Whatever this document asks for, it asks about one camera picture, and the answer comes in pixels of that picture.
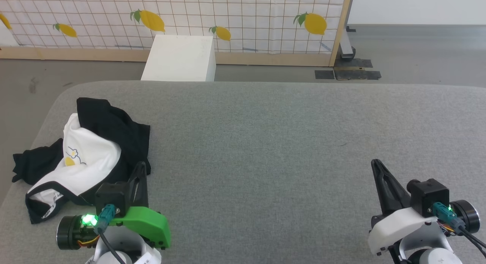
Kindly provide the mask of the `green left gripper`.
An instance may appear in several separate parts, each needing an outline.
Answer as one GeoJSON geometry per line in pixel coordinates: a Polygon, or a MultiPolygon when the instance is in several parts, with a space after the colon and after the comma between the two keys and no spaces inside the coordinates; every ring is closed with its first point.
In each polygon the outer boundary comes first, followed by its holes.
{"type": "Polygon", "coordinates": [[[130,208],[118,217],[118,226],[139,234],[151,247],[165,250],[171,247],[171,232],[167,218],[148,205],[147,167],[143,161],[135,165],[128,181],[130,208]]]}

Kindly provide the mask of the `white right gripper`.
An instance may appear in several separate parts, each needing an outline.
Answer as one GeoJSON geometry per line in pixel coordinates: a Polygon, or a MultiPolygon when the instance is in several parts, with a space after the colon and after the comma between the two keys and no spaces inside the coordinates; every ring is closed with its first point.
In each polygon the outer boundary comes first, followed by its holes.
{"type": "Polygon", "coordinates": [[[376,223],[368,235],[372,254],[381,252],[425,223],[436,222],[437,217],[423,217],[410,207],[410,194],[379,159],[371,161],[382,215],[389,215],[376,223]]]}

